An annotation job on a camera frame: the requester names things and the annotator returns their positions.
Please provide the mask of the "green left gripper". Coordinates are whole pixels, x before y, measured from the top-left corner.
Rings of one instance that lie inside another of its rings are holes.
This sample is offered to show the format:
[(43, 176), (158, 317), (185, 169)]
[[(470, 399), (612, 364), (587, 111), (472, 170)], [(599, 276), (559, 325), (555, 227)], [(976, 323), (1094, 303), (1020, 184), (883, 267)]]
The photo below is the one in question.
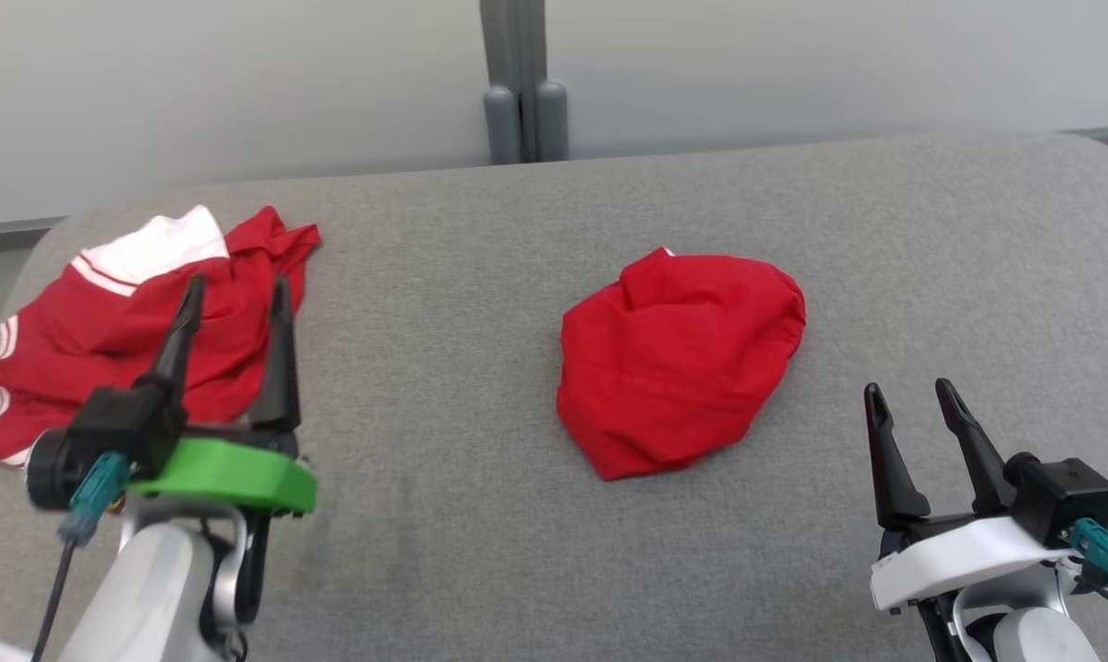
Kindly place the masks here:
[[(153, 365), (138, 377), (138, 386), (160, 387), (168, 398), (184, 397), (205, 291), (203, 275), (189, 278), (166, 338)], [(252, 430), (214, 430), (179, 439), (157, 476), (131, 479), (130, 493), (205, 500), (271, 517), (315, 511), (318, 479), (302, 461), (300, 441), (293, 432), (302, 418), (293, 291), (286, 277), (277, 277), (273, 285), (261, 385), (247, 422)]]

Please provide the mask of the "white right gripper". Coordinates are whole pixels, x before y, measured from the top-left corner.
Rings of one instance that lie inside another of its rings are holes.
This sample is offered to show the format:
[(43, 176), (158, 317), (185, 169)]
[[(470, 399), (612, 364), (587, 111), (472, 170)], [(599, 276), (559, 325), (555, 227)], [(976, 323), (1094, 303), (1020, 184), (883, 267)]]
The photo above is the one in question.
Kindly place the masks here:
[[(935, 393), (943, 420), (958, 441), (968, 471), (974, 493), (971, 511), (981, 516), (1008, 515), (1016, 489), (1003, 476), (1006, 464), (998, 450), (952, 381), (937, 378)], [(869, 381), (863, 399), (874, 512), (878, 524), (885, 529), (870, 578), (878, 611), (994, 582), (1069, 556), (1037, 543), (1007, 516), (971, 520), (951, 531), (907, 542), (907, 533), (912, 532), (909, 524), (927, 519), (931, 505), (912, 482), (894, 439), (893, 415), (878, 381)]]

